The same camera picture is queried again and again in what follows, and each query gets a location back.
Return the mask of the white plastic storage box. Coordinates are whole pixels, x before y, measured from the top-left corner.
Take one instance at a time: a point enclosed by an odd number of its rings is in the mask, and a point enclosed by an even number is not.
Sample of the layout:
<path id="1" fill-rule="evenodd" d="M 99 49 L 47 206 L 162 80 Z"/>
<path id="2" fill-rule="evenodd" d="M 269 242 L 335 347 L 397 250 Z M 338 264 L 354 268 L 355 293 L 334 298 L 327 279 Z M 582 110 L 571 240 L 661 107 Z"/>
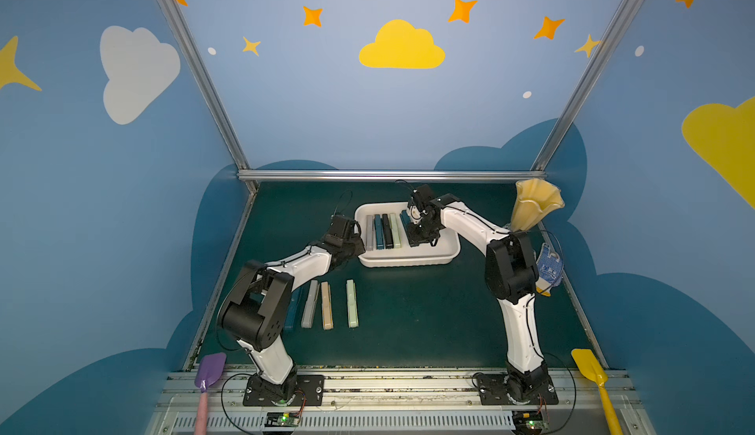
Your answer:
<path id="1" fill-rule="evenodd" d="M 444 229 L 440 231 L 440 240 L 436 246 L 430 244 L 421 244 L 412 247 L 409 242 L 401 218 L 400 212 L 406 210 L 408 206 L 402 202 L 393 203 L 373 203 L 363 204 L 355 212 L 355 220 L 359 222 L 362 228 L 362 240 L 366 247 L 366 218 L 368 215 L 375 214 L 397 214 L 400 224 L 400 234 L 402 247 L 399 249 L 384 249 L 367 251 L 359 259 L 361 263 L 368 268 L 385 268 L 385 267 L 410 267 L 426 265 L 444 265 L 450 263 L 459 254 L 461 246 L 459 237 L 456 232 Z"/>

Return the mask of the black pliers group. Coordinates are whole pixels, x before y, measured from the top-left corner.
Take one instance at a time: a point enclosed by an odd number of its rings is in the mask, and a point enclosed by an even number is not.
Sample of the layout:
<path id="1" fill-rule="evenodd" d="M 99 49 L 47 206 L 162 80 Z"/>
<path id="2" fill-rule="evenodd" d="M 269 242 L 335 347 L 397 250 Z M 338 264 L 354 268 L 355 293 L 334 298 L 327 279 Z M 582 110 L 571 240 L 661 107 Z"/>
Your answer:
<path id="1" fill-rule="evenodd" d="M 385 239 L 385 248 L 394 248 L 394 239 L 392 236 L 391 223 L 388 214 L 381 215 L 381 225 L 383 226 L 383 238 Z"/>

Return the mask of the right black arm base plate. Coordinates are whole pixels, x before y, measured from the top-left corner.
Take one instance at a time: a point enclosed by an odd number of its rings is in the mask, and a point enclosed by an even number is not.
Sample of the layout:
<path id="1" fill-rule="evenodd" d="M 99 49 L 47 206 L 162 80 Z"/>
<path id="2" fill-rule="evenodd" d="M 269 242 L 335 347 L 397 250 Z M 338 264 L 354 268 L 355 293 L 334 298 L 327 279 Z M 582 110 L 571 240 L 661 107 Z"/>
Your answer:
<path id="1" fill-rule="evenodd" d="M 483 406 L 548 406 L 560 399 L 550 376 L 533 380 L 503 373 L 476 373 L 473 383 Z"/>

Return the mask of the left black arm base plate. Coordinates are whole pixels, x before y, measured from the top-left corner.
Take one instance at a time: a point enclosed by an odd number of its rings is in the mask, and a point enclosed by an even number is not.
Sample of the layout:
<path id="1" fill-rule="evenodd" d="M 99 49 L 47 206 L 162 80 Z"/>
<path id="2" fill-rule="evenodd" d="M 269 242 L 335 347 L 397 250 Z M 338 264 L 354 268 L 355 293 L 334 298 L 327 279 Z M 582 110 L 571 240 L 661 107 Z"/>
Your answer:
<path id="1" fill-rule="evenodd" d="M 244 407 L 319 407 L 324 397 L 324 376 L 289 376 L 282 385 L 253 375 L 249 378 L 243 398 Z"/>

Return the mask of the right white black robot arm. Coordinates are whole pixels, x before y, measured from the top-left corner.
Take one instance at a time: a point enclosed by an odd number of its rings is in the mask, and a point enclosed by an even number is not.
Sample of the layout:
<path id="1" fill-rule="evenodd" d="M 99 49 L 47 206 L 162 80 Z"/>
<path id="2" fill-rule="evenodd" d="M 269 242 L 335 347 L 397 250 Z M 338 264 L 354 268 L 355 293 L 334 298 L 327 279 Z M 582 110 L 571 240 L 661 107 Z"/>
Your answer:
<path id="1" fill-rule="evenodd" d="M 412 190 L 407 215 L 412 244 L 433 244 L 442 230 L 451 230 L 485 256 L 485 283 L 505 323 L 507 397 L 523 405 L 548 391 L 552 380 L 535 319 L 539 274 L 527 232 L 497 226 L 452 194 L 436 196 L 426 184 Z"/>

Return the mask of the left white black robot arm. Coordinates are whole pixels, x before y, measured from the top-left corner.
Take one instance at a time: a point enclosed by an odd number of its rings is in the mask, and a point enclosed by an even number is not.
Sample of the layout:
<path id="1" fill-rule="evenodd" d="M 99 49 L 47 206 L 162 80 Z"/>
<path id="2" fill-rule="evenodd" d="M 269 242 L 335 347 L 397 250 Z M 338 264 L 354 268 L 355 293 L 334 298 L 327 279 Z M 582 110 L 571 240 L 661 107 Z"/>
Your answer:
<path id="1" fill-rule="evenodd" d="M 281 334 L 296 289 L 365 253 L 360 224 L 341 214 L 319 240 L 289 257 L 244 264 L 216 314 L 216 325 L 253 360 L 257 372 L 247 385 L 248 406 L 284 406 L 304 396 L 297 366 Z"/>

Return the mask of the beige pliers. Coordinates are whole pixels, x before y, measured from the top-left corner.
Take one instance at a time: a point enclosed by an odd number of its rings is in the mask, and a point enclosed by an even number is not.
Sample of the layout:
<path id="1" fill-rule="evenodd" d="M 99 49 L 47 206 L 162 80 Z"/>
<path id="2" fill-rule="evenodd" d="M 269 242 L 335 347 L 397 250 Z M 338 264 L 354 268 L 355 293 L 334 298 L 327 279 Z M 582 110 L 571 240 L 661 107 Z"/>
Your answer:
<path id="1" fill-rule="evenodd" d="M 322 328 L 326 331 L 334 327 L 332 314 L 332 298 L 330 284 L 323 282 L 320 284 L 320 294 L 322 295 Z"/>

